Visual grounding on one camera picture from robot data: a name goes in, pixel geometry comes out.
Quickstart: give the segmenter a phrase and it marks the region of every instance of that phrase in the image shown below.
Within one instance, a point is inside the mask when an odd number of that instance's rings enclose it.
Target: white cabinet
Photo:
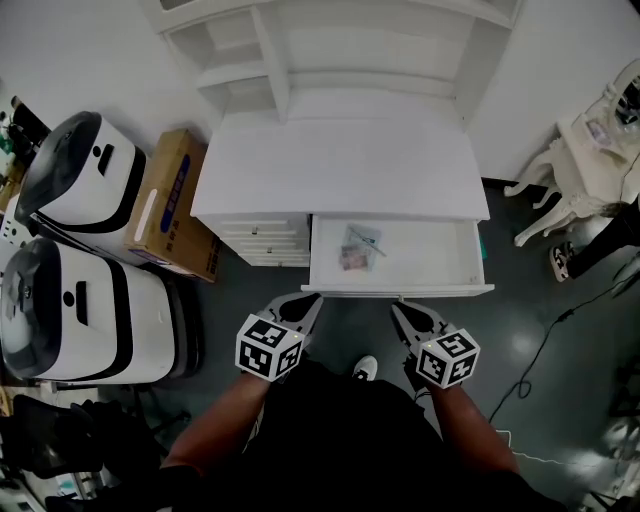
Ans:
[[[309,266],[308,215],[204,215],[200,219],[250,265]]]
[[[191,213],[250,265],[309,266],[304,290],[443,297],[493,289],[477,229],[489,218],[484,190],[445,99],[296,92],[286,124],[214,134]],[[371,271],[340,265],[350,223],[381,233],[387,256]]]
[[[466,127],[522,0],[140,1],[210,114],[191,213],[249,264],[334,295],[492,289]],[[371,271],[339,266],[351,221],[382,232]]]

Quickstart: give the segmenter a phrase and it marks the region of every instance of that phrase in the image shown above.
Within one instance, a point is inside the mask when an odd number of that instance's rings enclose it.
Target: black and white machine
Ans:
[[[31,219],[92,252],[140,265],[123,247],[147,157],[96,112],[45,139],[25,176],[16,220]]]
[[[4,361],[23,379],[155,382],[199,363],[198,308],[175,285],[45,238],[9,261],[0,308]]]

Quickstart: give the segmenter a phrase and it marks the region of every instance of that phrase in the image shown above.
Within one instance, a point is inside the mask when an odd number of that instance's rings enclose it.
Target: marker cube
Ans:
[[[480,346],[465,329],[460,329],[421,343],[416,372],[446,389],[473,375],[479,355]]]
[[[236,336],[236,366],[273,382],[298,366],[304,340],[304,334],[249,315]]]

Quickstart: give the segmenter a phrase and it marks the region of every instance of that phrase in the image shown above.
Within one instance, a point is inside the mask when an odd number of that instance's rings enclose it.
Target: open drawer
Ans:
[[[342,269],[349,224],[379,230],[373,268]],[[337,297],[458,297],[491,291],[485,284],[476,221],[313,217],[311,268],[304,291]]]

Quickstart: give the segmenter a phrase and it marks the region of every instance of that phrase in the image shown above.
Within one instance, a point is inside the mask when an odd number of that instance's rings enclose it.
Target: cable cord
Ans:
[[[513,452],[514,455],[518,457],[524,457],[525,459],[534,460],[536,462],[543,462],[545,464],[557,464],[558,466],[581,466],[584,468],[595,468],[598,467],[597,464],[580,464],[579,462],[560,462],[559,460],[554,459],[541,459],[540,457],[534,457],[532,455],[527,455],[526,453],[516,452],[511,448],[511,431],[510,430],[496,430],[496,432],[500,434],[507,434],[509,436],[509,440],[507,444],[509,445],[509,449]]]
[[[549,328],[547,329],[547,331],[546,331],[546,333],[544,335],[544,338],[542,339],[542,343],[540,344],[540,347],[538,348],[538,351],[536,352],[536,355],[534,356],[534,358],[531,361],[531,363],[529,363],[529,365],[525,369],[525,371],[522,374],[522,376],[520,377],[520,379],[518,379],[518,381],[516,381],[516,383],[513,384],[513,386],[511,386],[509,388],[509,390],[504,394],[504,396],[500,400],[500,403],[498,403],[498,406],[493,410],[493,412],[491,413],[491,416],[489,416],[489,423],[493,422],[493,418],[495,418],[495,416],[498,413],[498,411],[500,410],[500,408],[507,401],[507,398],[509,398],[513,394],[514,391],[518,390],[518,398],[520,400],[524,400],[525,398],[527,398],[529,396],[529,394],[531,393],[531,388],[533,387],[533,384],[531,383],[531,381],[526,380],[527,375],[533,369],[533,366],[536,364],[536,361],[538,360],[538,357],[540,357],[540,353],[542,352],[542,349],[544,348],[544,346],[547,344],[547,341],[549,340],[549,336],[551,335],[551,331],[553,331],[553,328],[556,325],[558,325],[559,323],[564,322],[567,318],[569,318],[571,315],[573,315],[580,308],[583,308],[584,306],[586,306],[588,304],[591,304],[592,302],[597,301],[600,297],[603,297],[604,295],[609,293],[616,286],[618,286],[618,285],[620,285],[622,283],[625,283],[625,282],[627,282],[630,279],[635,278],[635,277],[636,276],[634,274],[634,275],[631,275],[631,276],[627,277],[626,279],[623,279],[622,281],[618,281],[611,288],[608,288],[607,290],[605,290],[604,292],[596,295],[595,297],[593,297],[590,300],[582,302],[582,303],[578,304],[577,306],[575,306],[575,307],[573,307],[571,309],[568,309],[567,311],[562,313],[558,318],[556,318],[553,321],[553,323],[549,326]]]

